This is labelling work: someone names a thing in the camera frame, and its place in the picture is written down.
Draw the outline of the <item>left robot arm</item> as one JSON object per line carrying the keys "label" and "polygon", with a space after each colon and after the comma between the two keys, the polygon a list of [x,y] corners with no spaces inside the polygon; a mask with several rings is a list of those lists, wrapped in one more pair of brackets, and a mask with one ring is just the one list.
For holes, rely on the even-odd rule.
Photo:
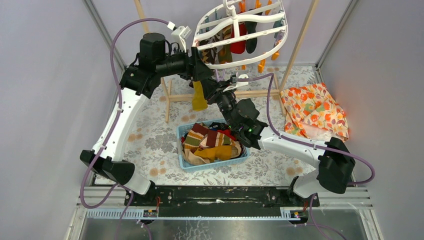
{"label": "left robot arm", "polygon": [[152,204],[155,192],[151,181],[136,172],[133,163],[124,160],[124,151],[135,122],[164,77],[179,75],[194,82],[205,80],[213,71],[202,62],[196,47],[189,53],[166,53],[168,41],[160,33],[146,33],[139,42],[136,64],[128,66],[118,83],[119,94],[114,112],[91,150],[83,150],[80,160],[92,171],[136,193],[144,206]]}

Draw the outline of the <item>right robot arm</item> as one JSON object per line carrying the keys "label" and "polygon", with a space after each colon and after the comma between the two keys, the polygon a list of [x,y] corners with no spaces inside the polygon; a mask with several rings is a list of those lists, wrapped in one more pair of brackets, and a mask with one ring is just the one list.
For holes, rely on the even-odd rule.
{"label": "right robot arm", "polygon": [[315,168],[290,184],[286,198],[291,205],[299,206],[315,193],[346,192],[356,162],[341,139],[322,141],[277,133],[273,126],[258,120],[259,111],[251,99],[236,100],[234,91],[227,89],[228,81],[207,78],[200,83],[204,99],[218,106],[230,132],[243,146],[283,153]]}

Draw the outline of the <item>white round clip hanger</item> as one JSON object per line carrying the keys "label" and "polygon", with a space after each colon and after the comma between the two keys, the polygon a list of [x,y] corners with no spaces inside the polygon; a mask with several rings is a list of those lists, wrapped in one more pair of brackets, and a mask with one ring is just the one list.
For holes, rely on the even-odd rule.
{"label": "white round clip hanger", "polygon": [[223,0],[198,22],[192,46],[198,51],[221,50],[224,47],[262,37],[273,37],[269,50],[257,56],[225,63],[207,63],[212,70],[223,70],[258,63],[263,68],[267,59],[275,61],[288,38],[288,22],[281,0],[270,0],[262,5],[256,1],[252,9],[244,0]]}

